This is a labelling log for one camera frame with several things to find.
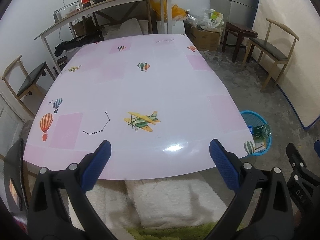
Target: chair leg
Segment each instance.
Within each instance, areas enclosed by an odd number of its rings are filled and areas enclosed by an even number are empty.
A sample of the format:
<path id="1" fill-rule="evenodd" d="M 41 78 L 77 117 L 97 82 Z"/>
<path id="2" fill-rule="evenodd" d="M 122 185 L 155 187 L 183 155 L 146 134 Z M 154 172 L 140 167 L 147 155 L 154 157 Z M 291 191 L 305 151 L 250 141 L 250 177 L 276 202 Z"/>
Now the chair leg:
<path id="1" fill-rule="evenodd" d="M 251 47 L 251 42 L 248 41 L 248 46 L 247 46 L 247 50 L 245 51 L 245 55 L 244 55 L 244 59 L 243 59 L 243 62 L 242 62 L 242 65 L 241 67 L 244 67 L 246 61 L 247 61 L 247 58 L 248 58 L 248 55 L 249 55 L 249 52 L 250 52 L 250 47 Z"/>
<path id="2" fill-rule="evenodd" d="M 235 63 L 236 62 L 236 59 L 237 59 L 237 56 L 238 56 L 238 53 L 239 53 L 239 49 L 240 49 L 240 46 L 241 46 L 241 43 L 243 41 L 244 37 L 242 34 L 239 34 L 238 35 L 238 39 L 237 39 L 237 43 L 236 43 L 236 48 L 235 48 L 235 51 L 233 53 L 233 57 L 232 57 L 232 60 L 231 62 Z"/>
<path id="3" fill-rule="evenodd" d="M 272 66 L 272 68 L 271 68 L 271 70 L 270 70 L 270 74 L 269 74 L 269 76 L 267 77 L 266 81 L 264 82 L 264 84 L 263 84 L 260 92 L 262 92 L 262 91 L 266 88 L 266 86 L 268 85 L 268 83 L 269 83 L 269 81 L 270 81 L 270 79 L 271 79 L 271 77 L 272 77 L 272 72 L 274 71 L 274 69 L 276 68 L 277 65 L 278 65 L 278 62 L 275 61 L 274 64 L 273 64 L 273 66 Z"/>
<path id="4" fill-rule="evenodd" d="M 228 39 L 228 30 L 226 29 L 226 30 L 224 31 L 224 39 L 223 39 L 223 44 L 222 44 L 222 52 L 225 52 L 225 50 L 226 50 L 227 39 Z"/>
<path id="5" fill-rule="evenodd" d="M 259 55 L 259 58 L 258 58 L 258 61 L 257 61 L 257 66 L 259 66 L 260 64 L 260 61 L 262 59 L 262 56 L 263 56 L 263 51 L 261 51 L 260 55 Z"/>
<path id="6" fill-rule="evenodd" d="M 278 84 L 278 81 L 279 81 L 280 78 L 282 77 L 283 72 L 285 71 L 285 68 L 287 67 L 287 65 L 288 65 L 288 63 L 287 63 L 287 64 L 284 64 L 284 66 L 283 66 L 283 68 L 282 68 L 282 70 L 281 70 L 281 72 L 280 72 L 280 74 L 279 74 L 279 76 L 278 76 L 278 78 L 277 78 L 277 80 L 276 80 L 275 86 Z"/>
<path id="7" fill-rule="evenodd" d="M 252 45 L 251 45 L 250 52 L 249 52 L 249 55 L 248 55 L 248 58 L 247 58 L 247 63 L 249 63 L 249 61 L 250 61 L 250 58 L 251 58 L 251 56 L 252 56 L 253 50 L 254 50 L 254 45 L 252 44 Z"/>
<path id="8" fill-rule="evenodd" d="M 40 91 L 40 89 L 38 88 L 38 86 L 36 84 L 34 84 L 32 86 L 32 89 L 34 92 L 36 92 L 41 98 L 44 98 L 45 95 Z"/>
<path id="9" fill-rule="evenodd" d="M 36 116 L 27 108 L 27 106 L 21 101 L 21 99 L 18 99 L 18 102 L 22 105 L 23 109 L 27 111 L 28 114 L 30 114 L 33 118 Z"/>
<path id="10" fill-rule="evenodd" d="M 52 72 L 51 72 L 50 68 L 47 66 L 47 64 L 45 65 L 44 68 L 48 71 L 48 73 L 49 73 L 49 75 L 52 77 L 53 81 L 55 81 L 56 78 L 55 78 L 55 76 L 52 74 Z"/>

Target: chair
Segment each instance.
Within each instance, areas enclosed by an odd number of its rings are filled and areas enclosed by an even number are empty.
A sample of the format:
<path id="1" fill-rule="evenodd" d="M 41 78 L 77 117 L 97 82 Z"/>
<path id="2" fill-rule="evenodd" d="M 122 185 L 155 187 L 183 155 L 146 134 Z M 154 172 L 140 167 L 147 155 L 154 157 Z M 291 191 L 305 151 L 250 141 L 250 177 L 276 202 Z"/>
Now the chair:
<path id="1" fill-rule="evenodd" d="M 269 74 L 268 78 L 266 79 L 266 81 L 264 82 L 260 92 L 262 92 L 265 89 L 265 87 L 268 85 L 268 83 L 269 83 L 269 81 L 271 79 L 271 76 L 272 76 L 272 72 L 275 70 L 276 66 L 278 64 L 284 64 L 284 66 L 283 66 L 278 78 L 276 79 L 275 86 L 277 85 L 279 79 L 283 75 L 283 72 L 284 72 L 284 70 L 286 69 L 286 67 L 287 67 L 287 65 L 289 63 L 290 57 L 291 57 L 291 55 L 293 53 L 294 46 L 296 45 L 296 41 L 300 40 L 299 37 L 289 27 L 287 27 L 286 25 L 284 25 L 282 23 L 279 23 L 279 22 L 276 22 L 274 20 L 270 20 L 268 18 L 267 18 L 267 21 L 270 22 L 270 24 L 269 24 L 269 28 L 268 28 L 268 31 L 267 31 L 266 38 L 264 40 L 258 39 L 258 38 L 252 38 L 252 37 L 249 38 L 247 50 L 246 50 L 246 53 L 245 53 L 245 56 L 244 56 L 244 60 L 243 60 L 243 63 L 242 63 L 242 67 L 244 67 L 244 65 L 245 65 L 245 63 L 247 61 L 247 58 L 251 57 L 251 54 L 252 54 L 254 46 L 256 46 L 258 49 L 261 50 L 257 65 L 259 65 L 263 53 L 267 54 L 270 58 L 272 58 L 274 60 L 274 64 L 273 64 L 273 66 L 272 66 L 272 68 L 270 70 L 270 74 Z M 270 30 L 271 30 L 271 25 L 272 24 L 277 25 L 278 27 L 283 29 L 285 32 L 291 34 L 294 37 L 294 41 L 293 41 L 293 44 L 291 46 L 291 50 L 290 50 L 288 56 L 283 54 L 279 49 L 277 49 L 275 46 L 273 46 L 272 44 L 270 44 L 268 42 L 268 38 L 269 38 L 269 34 L 270 34 Z"/>
<path id="2" fill-rule="evenodd" d="M 35 115 L 27 108 L 27 106 L 21 101 L 21 99 L 26 95 L 32 94 L 32 91 L 36 92 L 38 95 L 40 95 L 42 98 L 44 98 L 44 95 L 42 94 L 42 92 L 39 90 L 39 88 L 37 87 L 36 83 L 39 79 L 39 77 L 41 75 L 46 76 L 47 73 L 45 72 L 44 69 L 46 69 L 48 71 L 48 73 L 50 74 L 50 76 L 52 77 L 53 80 L 55 80 L 54 75 L 52 74 L 52 72 L 50 71 L 50 69 L 47 66 L 47 63 L 44 62 L 42 64 L 40 64 L 38 67 L 36 67 L 30 74 L 28 74 L 28 72 L 26 71 L 26 69 L 24 68 L 22 62 L 20 61 L 20 59 L 22 58 L 22 55 L 20 55 L 19 57 L 17 57 L 4 71 L 2 80 L 4 80 L 4 82 L 7 84 L 9 90 L 11 91 L 11 93 L 14 95 L 14 97 L 19 101 L 19 103 L 22 105 L 22 107 L 32 116 L 35 117 Z M 19 63 L 19 66 L 22 70 L 22 72 L 24 73 L 24 75 L 26 76 L 26 79 L 24 81 L 24 83 L 22 84 L 22 86 L 20 87 L 18 93 L 15 93 L 12 89 L 12 87 L 10 86 L 8 80 L 6 79 L 6 76 L 11 72 L 12 68 L 15 66 L 16 63 Z"/>
<path id="3" fill-rule="evenodd" d="M 36 178 L 37 174 L 28 171 L 27 163 L 23 161 L 23 139 L 17 140 L 5 156 L 0 154 L 0 159 L 4 161 L 4 190 L 10 212 L 19 217 L 27 217 L 28 202 L 31 199 L 28 176 Z M 21 208 L 17 206 L 10 192 L 12 189 L 10 180 L 20 197 Z"/>

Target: green rug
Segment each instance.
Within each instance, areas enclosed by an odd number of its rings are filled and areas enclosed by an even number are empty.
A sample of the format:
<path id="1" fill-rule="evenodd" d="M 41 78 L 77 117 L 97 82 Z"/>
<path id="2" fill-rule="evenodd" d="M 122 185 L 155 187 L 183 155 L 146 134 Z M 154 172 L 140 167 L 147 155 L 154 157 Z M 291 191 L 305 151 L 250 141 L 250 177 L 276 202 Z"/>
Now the green rug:
<path id="1" fill-rule="evenodd" d="M 203 240 L 217 222 L 172 229 L 127 228 L 136 240 Z"/>

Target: table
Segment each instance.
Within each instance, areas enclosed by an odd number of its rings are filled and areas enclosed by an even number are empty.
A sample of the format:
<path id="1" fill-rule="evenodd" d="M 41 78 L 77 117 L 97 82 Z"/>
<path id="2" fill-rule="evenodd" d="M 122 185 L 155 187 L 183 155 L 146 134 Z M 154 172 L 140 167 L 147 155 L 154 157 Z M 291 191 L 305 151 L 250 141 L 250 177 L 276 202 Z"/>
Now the table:
<path id="1" fill-rule="evenodd" d="M 50 53 L 50 56 L 51 56 L 51 58 L 53 60 L 53 64 L 54 64 L 56 70 L 60 73 L 61 70 L 58 67 L 57 61 L 56 61 L 56 59 L 54 57 L 54 54 L 51 51 L 51 49 L 49 47 L 49 44 L 47 42 L 47 39 L 46 39 L 46 37 L 49 34 L 53 33 L 55 30 L 58 30 L 59 28 L 63 27 L 64 25 L 69 24 L 70 22 L 73 22 L 74 20 L 79 19 L 79 18 L 81 18 L 83 16 L 86 16 L 86 15 L 88 15 L 90 13 L 94 13 L 94 12 L 97 12 L 97 11 L 100 11 L 100 10 L 103 10 L 103 9 L 106 9 L 106 8 L 110 8 L 110 7 L 113 7 L 113 6 L 117 6 L 117 5 L 120 5 L 120 4 L 137 2 L 137 1 L 144 1 L 144 0 L 106 0 L 104 2 L 100 2 L 100 3 L 97 3 L 97 4 L 91 5 L 91 6 L 87 7 L 87 8 L 84 8 L 84 9 L 82 9 L 80 11 L 77 11 L 74 14 L 71 14 L 68 17 L 63 18 L 62 20 L 60 20 L 56 24 L 52 25 L 50 28 L 46 29 L 40 35 L 38 35 L 35 38 L 35 40 L 38 39 L 38 38 L 41 38 L 44 46 L 47 48 L 47 50 Z M 160 2 L 161 2 L 162 33 L 164 33 L 164 2 L 163 2 L 163 0 L 160 0 Z M 171 7 L 172 7 L 171 0 L 167 0 L 168 33 L 172 33 L 172 10 L 171 10 Z"/>
<path id="2" fill-rule="evenodd" d="M 155 179 L 215 167 L 217 138 L 239 158 L 252 135 L 228 90 L 185 35 L 83 46 L 45 96 L 24 160 L 62 170 L 111 143 L 100 179 Z"/>
<path id="3" fill-rule="evenodd" d="M 224 33 L 222 52 L 225 52 L 225 49 L 226 49 L 228 33 L 231 33 L 234 36 L 238 37 L 237 42 L 236 42 L 236 48 L 235 48 L 235 51 L 234 51 L 233 57 L 232 57 L 232 62 L 236 62 L 236 58 L 239 53 L 240 45 L 241 45 L 242 41 L 244 40 L 244 38 L 249 38 L 249 37 L 257 38 L 258 37 L 258 33 L 256 33 L 255 31 L 253 31 L 252 29 L 248 28 L 245 25 L 227 22 L 226 23 L 226 31 Z M 252 50 L 250 50 L 250 54 L 249 54 L 248 59 L 250 59 L 252 52 L 253 52 L 253 48 L 252 48 Z"/>

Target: blue basket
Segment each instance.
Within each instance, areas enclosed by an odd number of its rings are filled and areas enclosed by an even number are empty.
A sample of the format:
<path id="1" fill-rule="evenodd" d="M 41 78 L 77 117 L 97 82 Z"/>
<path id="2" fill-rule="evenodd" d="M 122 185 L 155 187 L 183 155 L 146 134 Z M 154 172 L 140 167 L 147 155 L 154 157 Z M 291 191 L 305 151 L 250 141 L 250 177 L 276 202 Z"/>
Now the blue basket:
<path id="1" fill-rule="evenodd" d="M 245 110 L 240 112 L 242 118 L 244 119 L 245 123 L 248 125 L 251 125 L 253 127 L 255 126 L 259 126 L 259 125 L 264 125 L 264 124 L 268 124 L 266 120 L 264 120 L 264 118 L 257 114 L 256 112 L 253 111 L 249 111 L 249 110 Z M 267 148 L 263 151 L 257 152 L 257 153 L 253 153 L 251 155 L 255 155 L 255 156 L 260 156 L 265 154 L 271 147 L 271 142 L 272 142 L 272 136 L 270 136 L 267 140 L 266 140 L 266 146 Z"/>

